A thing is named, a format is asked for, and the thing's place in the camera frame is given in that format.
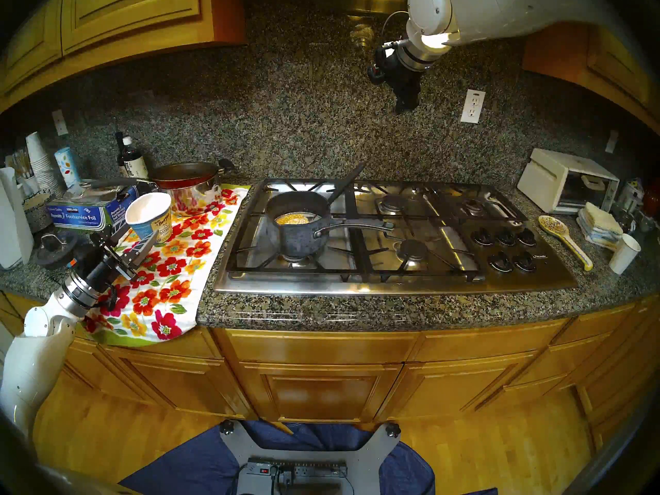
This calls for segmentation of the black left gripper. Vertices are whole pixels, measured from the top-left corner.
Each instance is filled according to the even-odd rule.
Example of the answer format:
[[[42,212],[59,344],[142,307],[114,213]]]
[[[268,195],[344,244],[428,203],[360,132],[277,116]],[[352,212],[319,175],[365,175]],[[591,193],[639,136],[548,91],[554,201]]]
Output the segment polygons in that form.
[[[118,245],[128,235],[130,226],[124,218],[106,225],[105,239],[102,236],[90,236],[93,245],[85,267],[85,283],[91,289],[107,289],[118,276],[127,281],[137,276],[147,255],[157,243],[158,232],[132,245],[119,255],[112,245]]]

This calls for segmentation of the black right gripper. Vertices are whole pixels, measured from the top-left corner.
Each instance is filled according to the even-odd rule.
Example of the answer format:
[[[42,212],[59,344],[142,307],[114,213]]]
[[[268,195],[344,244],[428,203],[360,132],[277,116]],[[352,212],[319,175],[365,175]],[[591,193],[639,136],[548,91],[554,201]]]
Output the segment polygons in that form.
[[[397,52],[389,55],[389,86],[396,88],[396,111],[413,111],[419,106],[422,75],[423,69],[410,69]]]

